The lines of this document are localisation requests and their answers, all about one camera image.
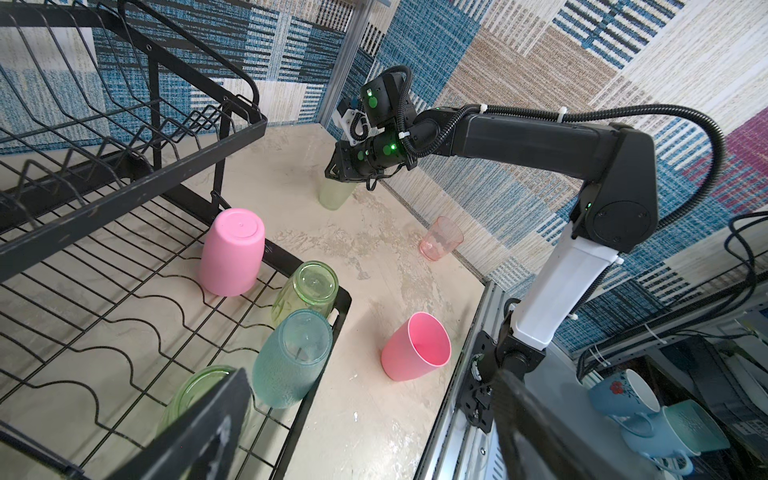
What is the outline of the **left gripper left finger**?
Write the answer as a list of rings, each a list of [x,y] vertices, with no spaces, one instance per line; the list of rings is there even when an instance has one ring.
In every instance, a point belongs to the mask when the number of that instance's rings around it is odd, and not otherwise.
[[[111,479],[226,479],[251,400],[240,368],[219,381]]]

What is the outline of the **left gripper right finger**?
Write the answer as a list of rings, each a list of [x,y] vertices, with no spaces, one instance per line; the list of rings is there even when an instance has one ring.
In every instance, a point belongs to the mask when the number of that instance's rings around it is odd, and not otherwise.
[[[523,380],[500,368],[491,407],[512,479],[652,479],[654,467],[630,451],[619,427],[598,414],[570,369]]]

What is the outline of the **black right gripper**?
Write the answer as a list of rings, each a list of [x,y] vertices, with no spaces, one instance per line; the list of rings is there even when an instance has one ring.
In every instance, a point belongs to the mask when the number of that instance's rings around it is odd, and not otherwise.
[[[375,166],[366,155],[365,145],[352,146],[348,141],[337,141],[331,160],[325,167],[326,179],[341,183],[367,183],[384,175],[384,168]]]

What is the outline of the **pale green translucent cup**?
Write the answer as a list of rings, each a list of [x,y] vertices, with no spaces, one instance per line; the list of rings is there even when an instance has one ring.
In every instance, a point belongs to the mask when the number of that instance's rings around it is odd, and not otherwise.
[[[319,203],[326,209],[338,210],[357,188],[357,183],[339,182],[324,178],[318,194]]]

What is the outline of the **teal translucent cup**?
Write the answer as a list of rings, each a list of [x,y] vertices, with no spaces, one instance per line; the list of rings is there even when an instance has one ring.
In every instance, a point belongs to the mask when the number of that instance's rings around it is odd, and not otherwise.
[[[317,382],[333,343],[327,319],[312,310],[286,317],[266,340],[252,369],[258,399],[274,409],[299,403]]]

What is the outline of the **bright green translucent cup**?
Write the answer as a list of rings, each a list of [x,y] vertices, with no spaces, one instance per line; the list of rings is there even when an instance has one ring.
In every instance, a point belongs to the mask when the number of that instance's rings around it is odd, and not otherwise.
[[[328,318],[338,290],[338,277],[330,266],[320,261],[302,263],[283,285],[272,306],[272,325],[277,327],[291,313],[304,309]]]

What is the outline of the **pink cup edge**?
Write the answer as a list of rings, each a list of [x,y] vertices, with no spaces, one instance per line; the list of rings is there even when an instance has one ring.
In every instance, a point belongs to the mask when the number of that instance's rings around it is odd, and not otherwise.
[[[216,216],[205,237],[198,281],[217,296],[244,294],[257,281],[264,251],[262,219],[247,209],[226,209]]]

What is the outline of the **blue floral mug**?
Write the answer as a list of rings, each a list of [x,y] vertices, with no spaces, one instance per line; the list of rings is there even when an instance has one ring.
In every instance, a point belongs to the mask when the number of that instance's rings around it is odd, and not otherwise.
[[[661,405],[649,384],[632,369],[614,373],[588,390],[592,407],[634,435],[654,435],[650,416]]]

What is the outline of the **translucent pink cup right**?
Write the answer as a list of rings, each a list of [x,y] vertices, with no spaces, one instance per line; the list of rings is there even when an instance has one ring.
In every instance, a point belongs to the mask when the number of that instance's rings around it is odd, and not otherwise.
[[[453,252],[464,241],[460,227],[450,218],[439,216],[419,243],[420,253],[430,261],[438,261]]]

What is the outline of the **light teal mug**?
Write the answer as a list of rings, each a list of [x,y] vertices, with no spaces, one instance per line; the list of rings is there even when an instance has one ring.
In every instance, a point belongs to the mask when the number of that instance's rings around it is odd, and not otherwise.
[[[694,400],[628,418],[625,424],[621,437],[629,449],[674,475],[692,474],[692,460],[702,453],[731,447],[718,423]]]

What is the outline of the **opaque pink cup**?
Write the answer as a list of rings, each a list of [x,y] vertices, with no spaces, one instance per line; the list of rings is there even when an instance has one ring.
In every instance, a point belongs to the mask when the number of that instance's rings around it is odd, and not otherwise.
[[[390,379],[403,382],[442,368],[451,356],[451,340],[442,323],[429,313],[417,312],[393,333],[380,361]]]

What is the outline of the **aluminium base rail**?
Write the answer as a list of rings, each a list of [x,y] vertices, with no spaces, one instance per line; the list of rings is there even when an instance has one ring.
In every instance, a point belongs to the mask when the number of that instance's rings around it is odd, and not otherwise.
[[[545,352],[515,339],[518,299],[486,284],[419,461],[418,479],[603,479],[599,455],[530,392]]]

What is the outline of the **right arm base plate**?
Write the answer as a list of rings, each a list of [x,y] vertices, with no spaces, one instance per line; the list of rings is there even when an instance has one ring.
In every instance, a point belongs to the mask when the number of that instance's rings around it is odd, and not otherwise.
[[[514,374],[519,380],[534,371],[546,356],[517,339],[507,328],[497,340],[481,331],[469,357],[469,368],[459,388],[457,408],[471,427],[490,433],[493,425],[492,381],[499,370]]]

